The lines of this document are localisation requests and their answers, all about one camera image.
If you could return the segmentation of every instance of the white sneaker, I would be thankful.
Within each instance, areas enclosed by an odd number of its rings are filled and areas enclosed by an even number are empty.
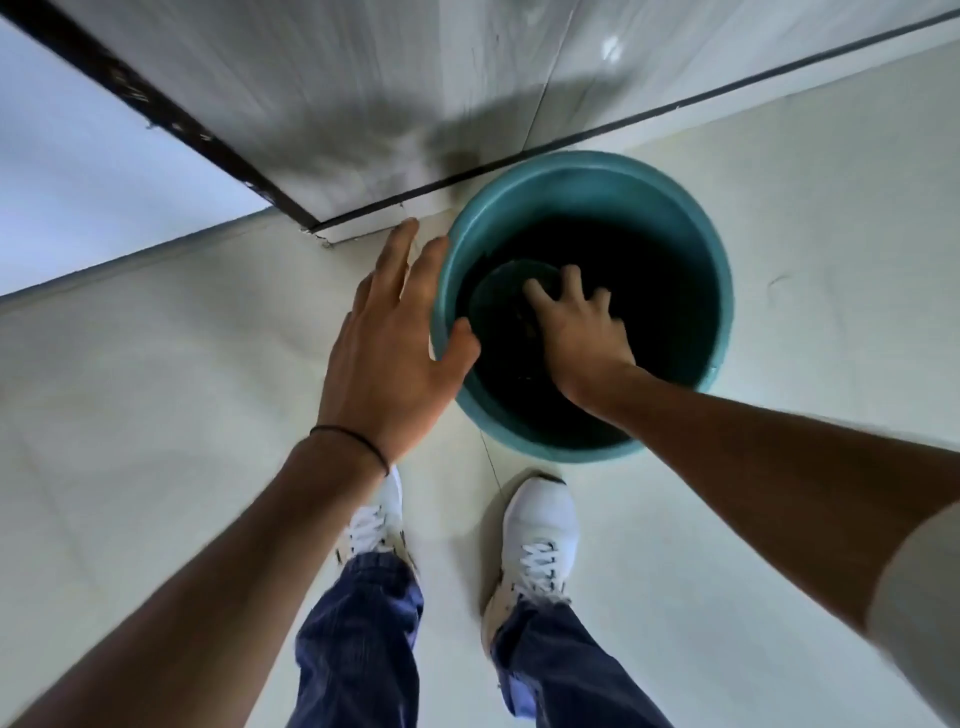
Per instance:
[[[370,501],[357,508],[334,549],[340,566],[358,554],[372,552],[395,553],[417,573],[403,536],[403,486],[396,465]]]
[[[566,483],[542,475],[525,480],[503,516],[500,583],[484,612],[481,639],[493,638],[521,598],[568,602],[566,580],[577,556],[580,527]]]

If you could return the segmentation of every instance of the white tiled floor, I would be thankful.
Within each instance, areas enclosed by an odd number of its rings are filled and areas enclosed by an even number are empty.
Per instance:
[[[730,255],[718,394],[960,442],[956,55],[636,150],[701,201]],[[420,242],[451,219],[424,221]],[[323,250],[265,214],[0,303],[0,719],[269,479],[311,424],[383,238]],[[421,725],[511,723],[478,621],[506,497],[537,465],[577,498],[578,613],[678,728],[937,725],[651,453],[558,469],[455,406],[401,464],[427,596]],[[296,684],[287,644],[251,725],[283,725]]]

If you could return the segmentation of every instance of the right hand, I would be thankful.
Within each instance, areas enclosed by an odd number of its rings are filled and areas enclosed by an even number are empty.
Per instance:
[[[559,301],[534,279],[523,284],[523,293],[540,322],[550,376],[568,400],[589,410],[609,377],[635,372],[636,362],[623,321],[610,317],[610,291],[597,288],[587,300],[580,268],[566,265],[561,275],[564,292]]]

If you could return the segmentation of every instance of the pant leg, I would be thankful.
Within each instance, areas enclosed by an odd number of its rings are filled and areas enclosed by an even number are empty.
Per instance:
[[[568,604],[521,599],[497,632],[492,656],[507,709],[535,717],[538,726],[671,728]]]
[[[399,557],[352,558],[297,635],[300,691],[288,728],[413,728],[422,614],[423,594]]]

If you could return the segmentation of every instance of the forearm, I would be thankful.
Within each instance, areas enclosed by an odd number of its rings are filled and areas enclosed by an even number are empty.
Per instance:
[[[348,438],[299,443],[240,518],[16,728],[242,726],[326,554],[381,476]]]
[[[884,566],[960,498],[960,453],[698,394],[623,368],[588,405],[777,569],[863,629]]]

